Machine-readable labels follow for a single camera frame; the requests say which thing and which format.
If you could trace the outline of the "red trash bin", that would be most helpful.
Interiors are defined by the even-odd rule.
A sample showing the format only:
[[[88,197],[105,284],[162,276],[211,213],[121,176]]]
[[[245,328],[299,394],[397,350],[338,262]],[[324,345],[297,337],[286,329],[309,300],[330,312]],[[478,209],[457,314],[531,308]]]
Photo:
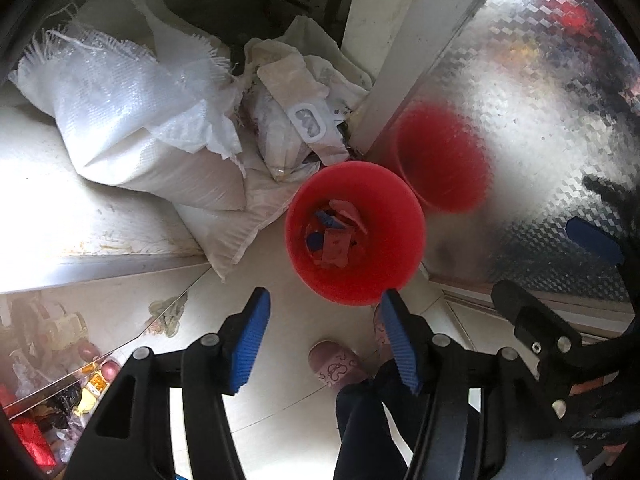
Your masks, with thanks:
[[[341,162],[304,183],[288,207],[285,246],[299,278],[326,300],[376,304],[418,270],[422,208],[400,177],[370,162]]]

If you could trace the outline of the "right leg dark jeans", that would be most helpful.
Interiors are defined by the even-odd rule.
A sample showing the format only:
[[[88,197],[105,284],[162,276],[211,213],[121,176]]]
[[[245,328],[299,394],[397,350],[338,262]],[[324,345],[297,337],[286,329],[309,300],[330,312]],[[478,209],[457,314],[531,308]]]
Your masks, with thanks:
[[[394,359],[380,366],[373,379],[373,387],[390,411],[402,440],[413,451],[427,412],[427,398],[420,399],[412,394],[402,382]]]

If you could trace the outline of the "pink right slipper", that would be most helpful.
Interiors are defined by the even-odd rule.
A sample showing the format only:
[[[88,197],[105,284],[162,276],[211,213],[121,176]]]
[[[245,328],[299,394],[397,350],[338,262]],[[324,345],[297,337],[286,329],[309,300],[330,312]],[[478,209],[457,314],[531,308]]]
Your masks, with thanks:
[[[381,306],[379,304],[373,311],[373,335],[376,345],[378,346],[380,361],[385,363],[393,359],[393,349],[386,333]]]

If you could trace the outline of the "pink slipper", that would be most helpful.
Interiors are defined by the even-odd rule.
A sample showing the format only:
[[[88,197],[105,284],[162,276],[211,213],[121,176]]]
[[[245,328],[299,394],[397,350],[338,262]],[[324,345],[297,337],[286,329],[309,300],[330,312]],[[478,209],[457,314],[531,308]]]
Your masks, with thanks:
[[[379,304],[373,311],[373,335],[376,345],[378,346],[380,361],[385,363],[393,359],[393,349],[386,333],[381,306]]]
[[[308,364],[320,382],[334,391],[370,378],[360,357],[333,340],[317,342],[308,352]]]

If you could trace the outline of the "left leg blue jeans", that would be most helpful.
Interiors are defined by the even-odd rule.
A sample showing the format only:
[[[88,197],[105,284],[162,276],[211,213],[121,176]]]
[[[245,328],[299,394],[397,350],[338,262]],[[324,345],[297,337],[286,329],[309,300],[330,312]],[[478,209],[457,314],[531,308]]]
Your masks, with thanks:
[[[341,439],[333,478],[403,479],[408,466],[395,444],[372,380],[341,388],[335,400]]]

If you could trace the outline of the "red plastic bag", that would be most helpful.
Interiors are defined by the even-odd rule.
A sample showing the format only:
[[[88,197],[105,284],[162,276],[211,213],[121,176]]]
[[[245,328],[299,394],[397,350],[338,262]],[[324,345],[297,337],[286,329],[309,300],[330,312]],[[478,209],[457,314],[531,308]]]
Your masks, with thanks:
[[[9,420],[6,408],[15,400],[1,385],[1,478],[45,479],[56,460],[36,422],[29,416]]]

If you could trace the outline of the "pink left slipper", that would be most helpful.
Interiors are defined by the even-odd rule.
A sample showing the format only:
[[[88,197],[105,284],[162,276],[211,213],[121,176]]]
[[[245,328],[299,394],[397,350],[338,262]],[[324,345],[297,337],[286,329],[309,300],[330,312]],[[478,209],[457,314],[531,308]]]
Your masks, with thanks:
[[[370,378],[360,357],[333,340],[317,342],[308,352],[308,364],[320,382],[334,391]]]

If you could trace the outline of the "steel cabinet door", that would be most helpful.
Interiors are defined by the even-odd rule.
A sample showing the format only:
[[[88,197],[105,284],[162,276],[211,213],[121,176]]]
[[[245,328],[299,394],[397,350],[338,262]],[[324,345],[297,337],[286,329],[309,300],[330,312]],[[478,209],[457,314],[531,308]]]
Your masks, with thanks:
[[[420,198],[431,281],[629,309],[565,232],[639,233],[639,59],[601,0],[355,0],[343,49],[373,77],[350,145]]]

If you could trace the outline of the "white woven sack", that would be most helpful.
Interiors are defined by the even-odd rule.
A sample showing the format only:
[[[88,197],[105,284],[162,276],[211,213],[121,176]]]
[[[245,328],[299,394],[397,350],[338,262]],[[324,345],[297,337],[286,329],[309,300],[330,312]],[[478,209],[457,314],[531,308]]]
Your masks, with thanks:
[[[216,42],[149,0],[89,0],[32,40],[9,80],[55,121],[81,177],[211,211],[245,206],[238,89]]]

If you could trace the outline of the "crumpled white bag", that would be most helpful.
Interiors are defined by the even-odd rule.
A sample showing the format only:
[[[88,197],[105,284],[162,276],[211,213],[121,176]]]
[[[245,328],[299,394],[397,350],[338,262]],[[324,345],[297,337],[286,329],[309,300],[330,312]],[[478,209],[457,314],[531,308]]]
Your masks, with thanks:
[[[299,15],[276,39],[244,47],[242,107],[271,177],[284,181],[311,154],[349,159],[341,126],[363,104],[371,77],[312,18]]]

